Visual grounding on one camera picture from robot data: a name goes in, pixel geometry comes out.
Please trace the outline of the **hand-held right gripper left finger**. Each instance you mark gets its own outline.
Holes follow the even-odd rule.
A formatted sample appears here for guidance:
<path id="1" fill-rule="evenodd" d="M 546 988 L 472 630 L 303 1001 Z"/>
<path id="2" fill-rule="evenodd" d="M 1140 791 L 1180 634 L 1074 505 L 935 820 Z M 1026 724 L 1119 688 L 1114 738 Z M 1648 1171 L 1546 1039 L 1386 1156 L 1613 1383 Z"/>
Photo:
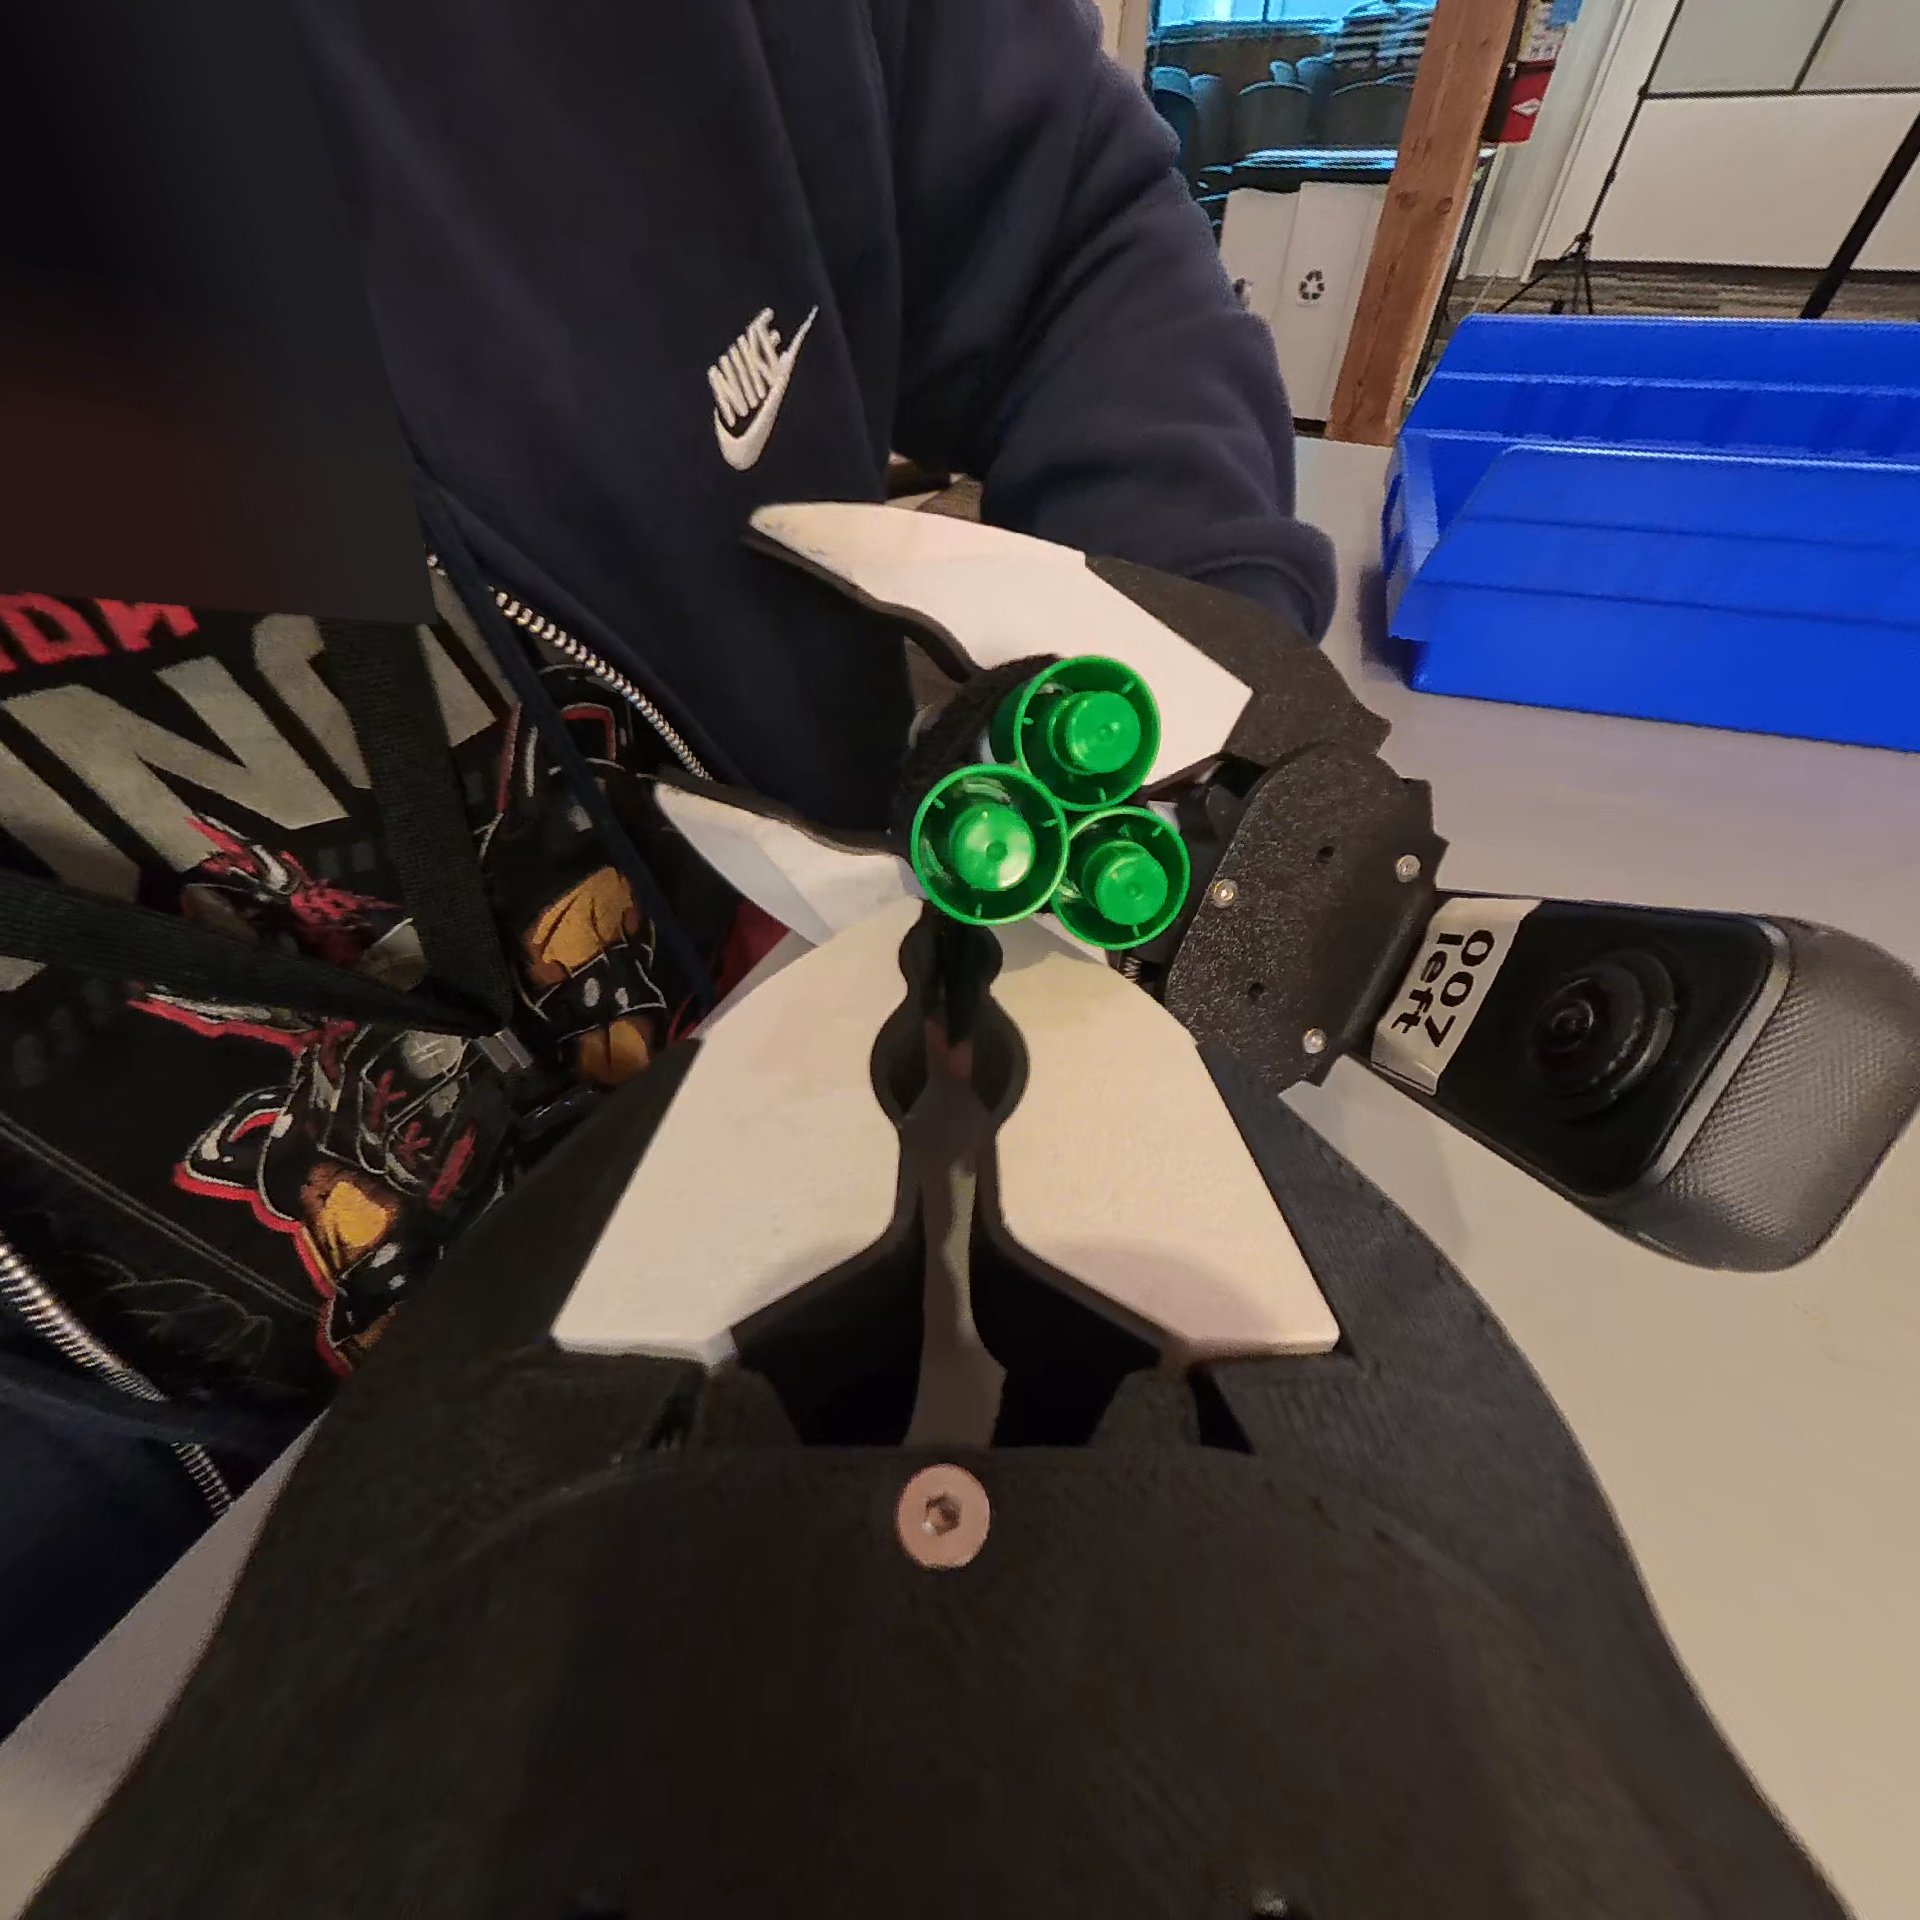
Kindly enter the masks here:
<path id="1" fill-rule="evenodd" d="M 922 909 L 881 908 L 709 1023 L 554 1318 L 560 1347 L 718 1366 L 754 1316 L 882 1238 L 900 1126 L 874 1056 Z"/>

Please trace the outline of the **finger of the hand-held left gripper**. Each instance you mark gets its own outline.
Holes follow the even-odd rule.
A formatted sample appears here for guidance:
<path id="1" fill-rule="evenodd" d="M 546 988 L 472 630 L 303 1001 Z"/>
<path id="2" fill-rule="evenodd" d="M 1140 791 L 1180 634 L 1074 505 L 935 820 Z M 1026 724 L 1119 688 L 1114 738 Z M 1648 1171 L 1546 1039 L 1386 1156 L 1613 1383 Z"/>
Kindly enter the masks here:
<path id="1" fill-rule="evenodd" d="M 822 825 L 712 779 L 656 778 L 655 806 L 736 893 L 812 947 L 926 899 L 882 833 Z"/>
<path id="2" fill-rule="evenodd" d="M 1062 543 L 850 500 L 757 507 L 750 533 L 855 601 L 946 641 L 972 668 L 1100 656 L 1135 670 L 1161 708 L 1151 782 L 1220 756 L 1254 700 L 1251 683 Z"/>

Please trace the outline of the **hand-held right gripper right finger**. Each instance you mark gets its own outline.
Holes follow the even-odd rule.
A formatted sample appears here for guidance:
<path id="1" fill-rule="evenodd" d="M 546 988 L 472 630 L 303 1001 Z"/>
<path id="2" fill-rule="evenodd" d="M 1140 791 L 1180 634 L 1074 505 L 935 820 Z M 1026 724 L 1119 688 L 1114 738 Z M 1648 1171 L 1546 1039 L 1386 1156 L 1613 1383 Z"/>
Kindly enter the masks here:
<path id="1" fill-rule="evenodd" d="M 1044 922 L 998 947 L 1017 1070 L 993 1156 L 1014 1248 L 1177 1359 L 1331 1354 L 1333 1306 L 1188 1031 Z"/>

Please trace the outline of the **green marker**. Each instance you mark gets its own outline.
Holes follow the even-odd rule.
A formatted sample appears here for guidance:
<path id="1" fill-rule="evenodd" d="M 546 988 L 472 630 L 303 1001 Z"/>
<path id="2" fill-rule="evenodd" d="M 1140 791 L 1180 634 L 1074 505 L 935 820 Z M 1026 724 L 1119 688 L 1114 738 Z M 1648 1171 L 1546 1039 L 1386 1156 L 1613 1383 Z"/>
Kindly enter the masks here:
<path id="1" fill-rule="evenodd" d="M 909 830 L 909 860 L 924 898 L 972 928 L 1044 912 L 1067 875 L 1071 824 L 1032 774 L 974 761 L 937 779 Z"/>
<path id="2" fill-rule="evenodd" d="M 1113 806 L 1068 820 L 1067 863 L 1044 912 L 1103 951 L 1129 951 L 1177 924 L 1193 886 L 1188 844 L 1151 806 Z"/>
<path id="3" fill-rule="evenodd" d="M 1158 700 L 1140 671 L 1083 653 L 1021 679 L 987 728 L 990 758 L 1036 779 L 1068 814 L 1131 803 L 1163 747 Z"/>

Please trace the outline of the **person's left forearm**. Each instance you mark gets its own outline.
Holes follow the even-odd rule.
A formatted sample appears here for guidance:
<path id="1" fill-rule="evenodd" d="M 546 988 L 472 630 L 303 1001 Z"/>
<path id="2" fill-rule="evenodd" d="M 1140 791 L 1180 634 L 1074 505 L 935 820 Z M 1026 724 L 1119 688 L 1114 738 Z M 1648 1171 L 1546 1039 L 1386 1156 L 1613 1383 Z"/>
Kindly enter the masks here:
<path id="1" fill-rule="evenodd" d="M 977 480 L 987 524 L 1237 594 L 1310 641 L 1333 625 L 1337 558 L 1298 511 L 1274 343 L 1235 305 L 926 368 L 895 442 Z"/>

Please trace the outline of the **white recycling bin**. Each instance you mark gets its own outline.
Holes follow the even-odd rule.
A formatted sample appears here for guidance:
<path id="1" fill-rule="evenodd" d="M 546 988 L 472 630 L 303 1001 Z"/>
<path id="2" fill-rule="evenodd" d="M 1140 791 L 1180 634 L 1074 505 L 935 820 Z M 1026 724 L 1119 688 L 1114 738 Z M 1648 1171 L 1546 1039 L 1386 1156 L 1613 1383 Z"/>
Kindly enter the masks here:
<path id="1" fill-rule="evenodd" d="M 1220 266 L 1271 336 L 1297 420 L 1333 420 L 1384 196 L 1354 169 L 1227 192 Z"/>

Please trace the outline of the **blue plastic bin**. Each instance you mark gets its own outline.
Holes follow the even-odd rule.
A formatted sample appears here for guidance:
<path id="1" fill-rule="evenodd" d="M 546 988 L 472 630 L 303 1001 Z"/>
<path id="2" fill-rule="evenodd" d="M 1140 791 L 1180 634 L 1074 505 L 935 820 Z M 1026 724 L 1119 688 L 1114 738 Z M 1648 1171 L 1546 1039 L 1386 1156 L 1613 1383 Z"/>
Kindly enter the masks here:
<path id="1" fill-rule="evenodd" d="M 1478 313 L 1405 429 L 1914 465 L 1918 325 Z"/>
<path id="2" fill-rule="evenodd" d="M 1910 463 L 1405 434 L 1380 541 L 1418 691 L 1918 747 Z"/>

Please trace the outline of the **row of dark chairs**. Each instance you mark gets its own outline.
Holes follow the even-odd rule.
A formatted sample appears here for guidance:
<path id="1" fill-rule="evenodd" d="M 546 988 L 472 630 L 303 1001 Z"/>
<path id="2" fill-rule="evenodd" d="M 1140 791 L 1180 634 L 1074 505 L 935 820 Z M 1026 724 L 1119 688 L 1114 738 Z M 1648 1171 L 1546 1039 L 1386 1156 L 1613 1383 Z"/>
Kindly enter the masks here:
<path id="1" fill-rule="evenodd" d="M 1266 153 L 1398 150 L 1412 59 L 1361 59 L 1331 39 L 1289 47 L 1298 56 L 1274 56 L 1265 39 L 1188 39 L 1169 45 L 1174 59 L 1148 59 L 1147 95 L 1195 193 L 1225 189 L 1233 167 Z"/>

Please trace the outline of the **person's black printed shirt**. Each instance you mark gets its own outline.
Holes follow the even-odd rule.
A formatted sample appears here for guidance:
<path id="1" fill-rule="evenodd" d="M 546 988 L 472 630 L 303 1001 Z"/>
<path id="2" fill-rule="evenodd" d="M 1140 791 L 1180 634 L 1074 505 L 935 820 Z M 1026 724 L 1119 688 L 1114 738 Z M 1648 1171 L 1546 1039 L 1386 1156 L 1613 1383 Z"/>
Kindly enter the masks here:
<path id="1" fill-rule="evenodd" d="M 5 1235 L 28 1318 L 141 1394 L 300 1407 L 606 1096 L 701 1020 L 457 598 L 418 632 L 523 1056 L 276 1006 L 260 959 L 428 977 L 314 617 L 8 592 L 5 875 L 243 947 L 212 988 L 5 951 Z"/>

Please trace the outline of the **person's navy zip hoodie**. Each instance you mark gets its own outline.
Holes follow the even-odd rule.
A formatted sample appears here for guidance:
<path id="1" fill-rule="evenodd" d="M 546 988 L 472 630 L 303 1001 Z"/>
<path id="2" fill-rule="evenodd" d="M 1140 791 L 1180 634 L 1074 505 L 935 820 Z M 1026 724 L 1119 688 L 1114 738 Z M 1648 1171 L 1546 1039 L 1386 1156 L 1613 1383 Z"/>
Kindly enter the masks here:
<path id="1" fill-rule="evenodd" d="M 904 643 L 750 549 L 757 510 L 881 502 L 900 392 L 1067 328 L 1251 315 L 1092 4 L 292 4 L 373 328 L 430 486 L 427 548 L 697 986 L 757 909 L 660 822 L 717 775 L 886 820 Z M 447 995 L 263 955 L 266 998 L 523 1056 L 441 716 L 435 820 L 367 764 Z M 234 942 L 5 875 L 5 951 L 219 986 Z M 5 1612 L 151 1584 L 330 1397 L 203 1404 L 71 1366 L 5 1234 Z"/>

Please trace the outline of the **black tripod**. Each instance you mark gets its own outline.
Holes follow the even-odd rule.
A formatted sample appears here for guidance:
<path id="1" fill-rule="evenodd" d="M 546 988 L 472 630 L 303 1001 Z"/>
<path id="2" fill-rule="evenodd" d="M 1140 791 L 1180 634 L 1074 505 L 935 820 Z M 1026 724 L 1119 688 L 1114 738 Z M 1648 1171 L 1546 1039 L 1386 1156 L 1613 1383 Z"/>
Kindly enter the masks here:
<path id="1" fill-rule="evenodd" d="M 1492 313 L 1507 315 L 1522 305 L 1522 301 L 1534 292 L 1546 290 L 1553 283 L 1565 282 L 1562 292 L 1545 305 L 1549 318 L 1595 318 L 1596 307 L 1596 285 L 1595 285 L 1595 245 L 1598 236 L 1600 215 L 1614 193 L 1626 151 L 1639 123 L 1642 120 L 1645 107 L 1648 103 L 1648 86 L 1642 83 L 1634 95 L 1633 105 L 1629 107 L 1622 132 L 1613 147 L 1613 153 L 1606 161 L 1606 169 L 1596 186 L 1596 196 L 1586 212 L 1583 225 L 1573 236 L 1569 245 L 1549 258 L 1546 261 L 1536 264 L 1519 285 L 1504 295 Z"/>

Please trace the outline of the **white partition board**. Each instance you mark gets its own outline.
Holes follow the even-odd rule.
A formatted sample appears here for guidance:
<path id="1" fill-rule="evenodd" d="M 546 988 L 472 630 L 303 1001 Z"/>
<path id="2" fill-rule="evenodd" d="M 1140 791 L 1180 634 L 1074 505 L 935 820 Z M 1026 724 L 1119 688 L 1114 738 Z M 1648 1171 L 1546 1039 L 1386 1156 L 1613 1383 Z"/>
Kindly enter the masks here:
<path id="1" fill-rule="evenodd" d="M 1914 2 L 1624 4 L 1542 252 L 1824 270 L 1916 105 Z"/>

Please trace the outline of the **wooden post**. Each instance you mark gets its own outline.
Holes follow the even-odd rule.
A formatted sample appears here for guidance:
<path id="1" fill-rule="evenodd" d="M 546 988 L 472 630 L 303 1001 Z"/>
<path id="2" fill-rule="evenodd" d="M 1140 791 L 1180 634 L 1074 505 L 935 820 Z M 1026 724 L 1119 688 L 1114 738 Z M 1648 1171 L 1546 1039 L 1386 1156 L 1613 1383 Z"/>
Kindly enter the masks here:
<path id="1" fill-rule="evenodd" d="M 1508 66 L 1521 2 L 1440 2 L 1410 89 L 1324 436 L 1389 446 L 1412 394 Z"/>

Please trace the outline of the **red and white wall sign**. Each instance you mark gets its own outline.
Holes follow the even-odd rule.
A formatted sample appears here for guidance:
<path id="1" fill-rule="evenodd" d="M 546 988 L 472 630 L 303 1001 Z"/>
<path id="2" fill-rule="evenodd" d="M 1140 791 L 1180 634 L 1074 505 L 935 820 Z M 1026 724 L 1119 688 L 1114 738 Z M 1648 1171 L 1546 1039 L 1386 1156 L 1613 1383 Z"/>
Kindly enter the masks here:
<path id="1" fill-rule="evenodd" d="M 1553 21 L 1536 21 L 1524 30 L 1516 57 L 1503 72 L 1490 118 L 1497 146 L 1524 146 L 1533 138 L 1569 31 L 1565 23 Z"/>

